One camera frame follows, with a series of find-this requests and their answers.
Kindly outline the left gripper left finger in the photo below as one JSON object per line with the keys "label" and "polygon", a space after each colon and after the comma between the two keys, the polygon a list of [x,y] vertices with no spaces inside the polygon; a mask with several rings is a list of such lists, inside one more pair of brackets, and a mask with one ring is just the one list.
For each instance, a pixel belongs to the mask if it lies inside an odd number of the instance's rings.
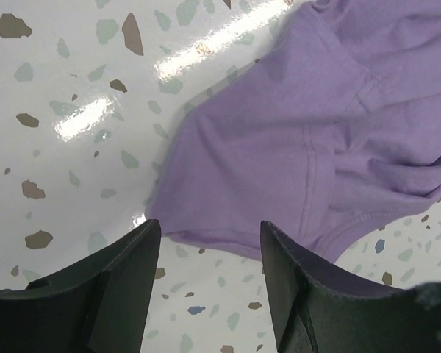
{"label": "left gripper left finger", "polygon": [[0,352],[139,352],[160,243],[149,220],[23,290],[0,290]]}

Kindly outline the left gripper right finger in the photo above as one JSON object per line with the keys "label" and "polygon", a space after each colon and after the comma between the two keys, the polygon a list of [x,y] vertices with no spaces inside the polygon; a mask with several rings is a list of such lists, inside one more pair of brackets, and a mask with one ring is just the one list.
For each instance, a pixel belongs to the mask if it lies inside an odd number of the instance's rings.
{"label": "left gripper right finger", "polygon": [[278,352],[441,352],[441,282],[410,289],[352,274],[260,227],[262,264]]}

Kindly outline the purple t shirt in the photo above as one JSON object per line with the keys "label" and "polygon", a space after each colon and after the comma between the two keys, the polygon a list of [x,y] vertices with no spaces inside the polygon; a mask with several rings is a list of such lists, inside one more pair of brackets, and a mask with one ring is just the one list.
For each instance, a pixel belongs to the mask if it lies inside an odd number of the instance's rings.
{"label": "purple t shirt", "polygon": [[192,110],[147,216],[259,259],[259,225],[335,261],[441,199],[441,1],[310,1]]}

